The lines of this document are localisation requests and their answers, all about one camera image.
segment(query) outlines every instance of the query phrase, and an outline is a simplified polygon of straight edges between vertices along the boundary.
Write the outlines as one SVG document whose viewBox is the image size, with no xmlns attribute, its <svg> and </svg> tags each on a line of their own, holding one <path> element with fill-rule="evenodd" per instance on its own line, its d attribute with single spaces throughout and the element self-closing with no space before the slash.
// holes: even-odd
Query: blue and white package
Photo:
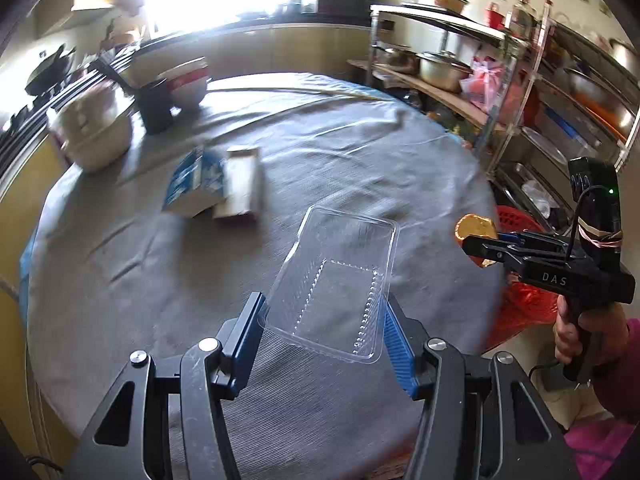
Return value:
<svg viewBox="0 0 640 480">
<path fill-rule="evenodd" d="M 162 209 L 192 218 L 224 199 L 223 159 L 215 150 L 198 146 L 178 164 Z"/>
</svg>

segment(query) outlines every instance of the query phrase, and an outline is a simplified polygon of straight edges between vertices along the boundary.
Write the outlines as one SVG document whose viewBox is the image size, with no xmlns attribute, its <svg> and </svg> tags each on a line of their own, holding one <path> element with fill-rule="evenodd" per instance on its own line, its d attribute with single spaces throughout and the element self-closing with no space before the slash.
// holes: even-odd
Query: person's arm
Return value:
<svg viewBox="0 0 640 480">
<path fill-rule="evenodd" d="M 564 364 L 582 353 L 577 328 L 566 320 L 566 301 L 558 299 L 554 326 L 556 358 Z M 578 320 L 589 332 L 602 332 L 602 350 L 594 368 L 598 400 L 614 416 L 640 422 L 640 320 L 625 317 L 620 304 L 583 312 Z"/>
</svg>

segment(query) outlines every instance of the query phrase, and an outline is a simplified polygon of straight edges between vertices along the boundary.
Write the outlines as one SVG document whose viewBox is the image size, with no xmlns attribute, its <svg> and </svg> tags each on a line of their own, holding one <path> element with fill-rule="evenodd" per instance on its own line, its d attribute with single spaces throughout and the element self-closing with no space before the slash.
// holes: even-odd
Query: black cup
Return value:
<svg viewBox="0 0 640 480">
<path fill-rule="evenodd" d="M 148 134 L 159 134 L 173 124 L 171 94 L 166 79 L 144 85 L 136 91 L 135 99 Z"/>
</svg>

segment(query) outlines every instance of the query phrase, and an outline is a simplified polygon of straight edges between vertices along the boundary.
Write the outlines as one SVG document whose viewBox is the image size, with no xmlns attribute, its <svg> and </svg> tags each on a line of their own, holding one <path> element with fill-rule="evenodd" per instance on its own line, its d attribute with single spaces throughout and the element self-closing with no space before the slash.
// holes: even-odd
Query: pink clothing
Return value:
<svg viewBox="0 0 640 480">
<path fill-rule="evenodd" d="M 593 381 L 598 400 L 615 418 L 579 424 L 564 436 L 576 450 L 583 480 L 598 480 L 607 472 L 640 422 L 640 320 L 629 319 L 625 354 Z"/>
</svg>

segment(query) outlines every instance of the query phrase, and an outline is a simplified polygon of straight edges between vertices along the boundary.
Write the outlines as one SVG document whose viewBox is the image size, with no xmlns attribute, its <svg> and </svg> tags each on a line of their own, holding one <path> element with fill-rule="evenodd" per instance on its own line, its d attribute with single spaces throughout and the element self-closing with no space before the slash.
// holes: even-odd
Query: blue gripper pad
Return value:
<svg viewBox="0 0 640 480">
<path fill-rule="evenodd" d="M 407 343 L 396 318 L 387 307 L 385 316 L 385 346 L 396 373 L 396 380 L 409 397 L 416 400 L 418 380 L 415 377 L 415 355 Z"/>
</svg>

